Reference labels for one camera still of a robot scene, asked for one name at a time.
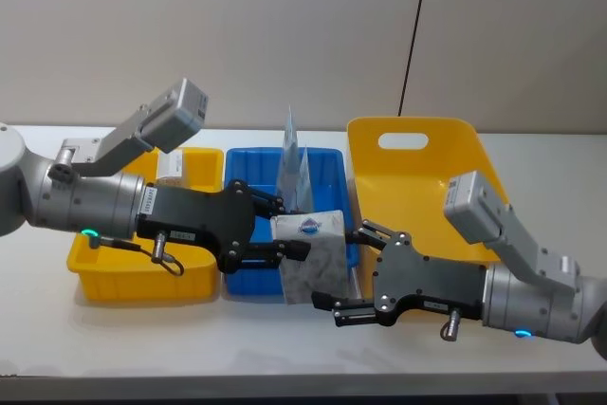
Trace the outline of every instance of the blue bin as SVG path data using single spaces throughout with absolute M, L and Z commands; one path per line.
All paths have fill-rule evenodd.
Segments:
M 251 187 L 267 193 L 275 193 L 280 147 L 250 147 L 230 149 L 226 154 L 225 182 L 243 179 Z M 300 148 L 300 157 L 304 148 Z M 343 157 L 336 149 L 307 148 L 310 181 L 316 212 L 341 210 L 347 230 L 354 228 L 348 190 L 343 170 Z M 272 240 L 269 221 L 257 217 L 253 242 Z M 348 267 L 359 264 L 357 246 L 349 245 L 346 250 Z M 277 269 L 241 269 L 226 274 L 226 286 L 231 295 L 280 295 L 283 294 L 280 273 Z

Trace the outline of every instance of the logo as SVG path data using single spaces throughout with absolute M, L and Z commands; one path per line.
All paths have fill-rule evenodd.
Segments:
M 317 222 L 313 218 L 308 218 L 300 225 L 300 231 L 306 234 L 316 234 L 319 232 L 321 225 L 322 223 Z

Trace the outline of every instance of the plastic container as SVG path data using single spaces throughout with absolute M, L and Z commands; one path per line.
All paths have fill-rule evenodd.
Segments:
M 223 153 L 216 149 L 183 148 L 185 171 L 190 188 L 204 192 L 221 190 Z M 124 168 L 156 179 L 157 152 L 144 154 Z M 154 241 L 133 239 L 152 251 Z M 126 302 L 158 300 L 206 300 L 216 295 L 219 272 L 212 254 L 201 248 L 168 244 L 166 251 L 184 266 L 181 277 L 152 264 L 150 258 L 134 251 L 100 247 L 91 249 L 88 239 L 77 234 L 67 258 L 67 268 L 80 275 L 84 295 L 91 301 Z
M 353 177 L 348 186 L 351 200 L 358 201 L 358 222 L 362 216 L 391 230 L 407 231 L 423 255 L 478 263 L 498 260 L 483 245 L 469 245 L 443 215 L 450 178 L 473 170 L 482 171 L 507 202 L 470 124 L 444 118 L 354 119 L 348 124 L 348 147 Z M 359 284 L 365 296 L 372 294 L 376 258 L 376 250 L 362 250 Z
M 279 147 L 230 149 L 226 154 L 225 181 L 243 179 L 255 189 L 274 193 L 281 152 Z M 303 153 L 304 148 L 300 148 L 300 157 Z M 314 210 L 341 210 L 346 228 L 353 229 L 341 152 L 335 149 L 307 148 L 307 153 Z M 269 221 L 257 217 L 251 240 L 268 242 L 271 239 Z M 346 255 L 349 267 L 358 265 L 359 251 L 356 246 L 348 246 Z M 231 295 L 283 294 L 280 272 L 276 269 L 241 269 L 234 274 L 226 274 L 225 280 Z

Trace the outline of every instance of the table surface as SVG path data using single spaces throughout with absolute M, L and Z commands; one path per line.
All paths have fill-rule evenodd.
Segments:
M 55 156 L 63 138 L 101 127 L 18 126 L 28 147 Z M 300 145 L 345 153 L 343 132 L 300 132 Z M 280 146 L 280 131 L 203 130 L 186 145 L 227 151 Z M 530 231 L 607 276 L 607 137 L 481 135 Z M 405 315 L 393 327 L 337 328 L 311 305 L 236 302 L 100 306 L 83 297 L 65 259 L 73 234 L 23 226 L 0 238 L 3 396 L 305 396 L 579 392 L 607 389 L 607 362 L 573 345 L 444 318 Z

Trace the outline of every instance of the white wall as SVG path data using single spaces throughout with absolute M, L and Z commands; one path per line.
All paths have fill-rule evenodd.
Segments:
M 403 115 L 607 132 L 607 0 L 423 0 Z
M 0 0 L 0 118 L 111 124 L 181 76 L 209 126 L 395 115 L 417 0 Z

